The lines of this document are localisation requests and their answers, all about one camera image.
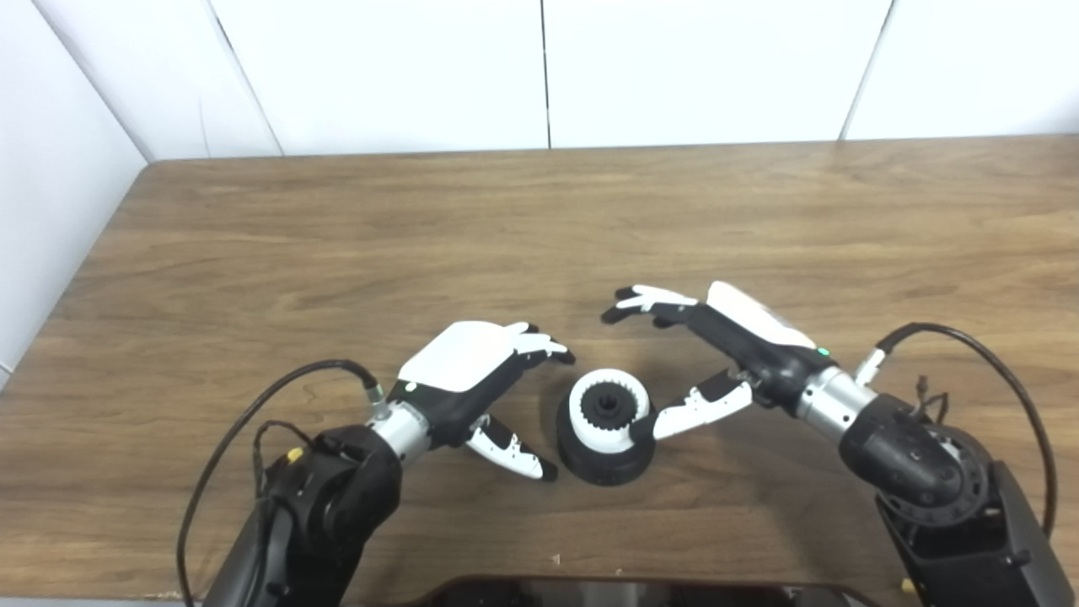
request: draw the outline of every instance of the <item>robotic arm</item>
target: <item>robotic arm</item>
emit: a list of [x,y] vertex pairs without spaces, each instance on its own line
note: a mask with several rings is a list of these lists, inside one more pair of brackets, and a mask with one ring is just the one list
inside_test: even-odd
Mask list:
[[934,607],[1073,607],[1075,594],[1008,467],[969,434],[928,424],[915,408],[858,382],[806,335],[729,284],[700,302],[638,285],[619,289],[605,323],[648,314],[683,325],[738,365],[683,403],[634,423],[636,441],[660,440],[757,402],[804,420],[873,485],[878,512],[921,602]]
[[554,481],[558,469],[486,413],[548,359],[574,362],[528,323],[450,326],[401,368],[388,397],[369,389],[367,424],[327,430],[267,470],[265,495],[204,607],[340,605],[365,543],[397,509],[404,470],[428,451],[468,445],[514,472]]

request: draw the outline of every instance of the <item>cable connector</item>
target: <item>cable connector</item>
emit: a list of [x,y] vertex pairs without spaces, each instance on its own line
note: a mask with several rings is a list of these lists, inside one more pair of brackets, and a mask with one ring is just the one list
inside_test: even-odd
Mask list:
[[374,419],[383,420],[390,417],[390,405],[386,403],[386,394],[382,390],[381,384],[367,389],[367,400],[374,409]]
[[869,386],[871,382],[876,377],[876,374],[880,371],[880,365],[884,364],[884,360],[888,358],[888,354],[884,350],[876,348],[869,357],[862,361],[862,364],[858,365],[858,371],[855,372],[855,384],[859,386]]

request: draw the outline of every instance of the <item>white wall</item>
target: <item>white wall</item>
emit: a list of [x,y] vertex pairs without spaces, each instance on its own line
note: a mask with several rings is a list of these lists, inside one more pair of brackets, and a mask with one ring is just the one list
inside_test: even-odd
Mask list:
[[897,0],[849,137],[1079,133],[1079,1]]
[[834,140],[889,0],[546,0],[560,147]]
[[214,5],[287,154],[547,147],[538,0]]
[[30,0],[0,5],[0,367],[11,370],[146,161]]
[[278,155],[208,0],[37,0],[151,160]]

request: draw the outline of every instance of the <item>wooden table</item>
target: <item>wooden table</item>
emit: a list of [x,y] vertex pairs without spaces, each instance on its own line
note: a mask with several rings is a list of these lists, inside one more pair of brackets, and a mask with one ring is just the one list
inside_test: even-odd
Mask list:
[[[911,320],[983,339],[1050,429],[1054,546],[1077,580],[1077,137],[154,164],[0,397],[0,592],[167,596],[196,474],[255,395],[332,357],[388,384],[455,320],[532,321],[576,351],[576,369],[530,372],[494,409],[554,459],[554,408],[581,374],[627,370],[666,403],[725,364],[681,329],[601,326],[612,291],[704,294],[713,278],[851,369]],[[1006,386],[960,346],[920,339],[877,387],[913,398],[919,372],[1040,512],[1037,452]],[[270,410],[311,431],[368,415],[333,374]],[[200,592],[250,509],[248,439],[195,523]],[[618,488],[443,450],[408,471],[350,597],[395,603],[493,574],[825,583],[913,605],[871,499],[824,440],[760,409],[661,444]]]

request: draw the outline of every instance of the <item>white ring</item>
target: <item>white ring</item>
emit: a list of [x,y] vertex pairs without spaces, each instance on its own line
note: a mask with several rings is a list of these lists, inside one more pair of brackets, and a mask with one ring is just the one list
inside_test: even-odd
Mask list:
[[633,446],[633,440],[629,438],[629,425],[617,430],[596,428],[585,419],[585,412],[582,409],[582,399],[589,388],[598,384],[609,383],[617,384],[629,390],[633,400],[637,401],[637,412],[631,423],[648,415],[648,392],[644,389],[644,385],[624,371],[602,369],[586,374],[573,385],[569,403],[570,425],[573,426],[573,433],[589,450],[601,454],[620,454]]

